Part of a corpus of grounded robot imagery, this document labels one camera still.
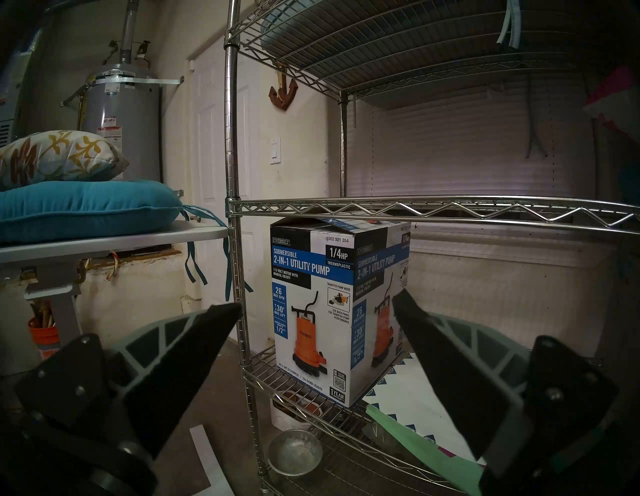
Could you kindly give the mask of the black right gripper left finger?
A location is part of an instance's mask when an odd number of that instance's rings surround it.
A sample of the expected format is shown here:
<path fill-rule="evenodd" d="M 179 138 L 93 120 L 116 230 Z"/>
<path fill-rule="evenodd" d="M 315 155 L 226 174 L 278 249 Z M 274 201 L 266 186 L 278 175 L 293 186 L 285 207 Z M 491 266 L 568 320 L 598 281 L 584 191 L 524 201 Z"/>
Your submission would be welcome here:
<path fill-rule="evenodd" d="M 156 458 L 241 316 L 239 303 L 213 305 L 147 324 L 109 349 L 81 335 L 15 393 L 52 428 L 107 446 L 133 442 Z"/>

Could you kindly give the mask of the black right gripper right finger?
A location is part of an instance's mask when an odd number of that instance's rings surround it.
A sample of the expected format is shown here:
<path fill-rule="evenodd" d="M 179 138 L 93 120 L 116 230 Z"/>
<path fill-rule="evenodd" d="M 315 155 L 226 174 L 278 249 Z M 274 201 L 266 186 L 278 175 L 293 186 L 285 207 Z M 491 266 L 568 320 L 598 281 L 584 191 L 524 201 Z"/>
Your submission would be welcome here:
<path fill-rule="evenodd" d="M 392 298 L 431 387 L 465 439 L 482 478 L 566 470 L 599 442 L 618 387 L 550 335 L 532 349 L 501 332 L 428 313 L 404 289 Z"/>

